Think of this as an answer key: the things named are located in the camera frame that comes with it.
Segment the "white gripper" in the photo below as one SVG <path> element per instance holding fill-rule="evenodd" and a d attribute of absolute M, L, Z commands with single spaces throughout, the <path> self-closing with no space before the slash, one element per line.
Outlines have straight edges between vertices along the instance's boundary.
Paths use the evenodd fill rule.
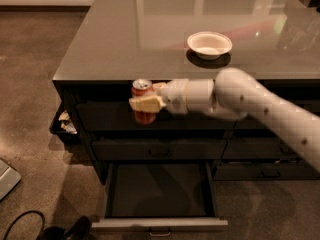
<path fill-rule="evenodd" d="M 175 79 L 153 84 L 153 90 L 161 96 L 138 96 L 129 99 L 129 104 L 134 111 L 145 113 L 159 113 L 165 106 L 171 114 L 187 114 L 186 87 L 188 79 Z"/>

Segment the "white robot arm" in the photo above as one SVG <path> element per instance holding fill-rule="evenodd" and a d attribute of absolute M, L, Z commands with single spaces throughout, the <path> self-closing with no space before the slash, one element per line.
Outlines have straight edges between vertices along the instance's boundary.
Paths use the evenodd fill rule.
<path fill-rule="evenodd" d="M 277 96 L 240 69 L 225 68 L 213 79 L 175 79 L 156 84 L 137 79 L 133 85 L 143 91 L 129 99 L 135 112 L 197 112 L 229 121 L 251 116 L 320 171 L 320 117 Z"/>

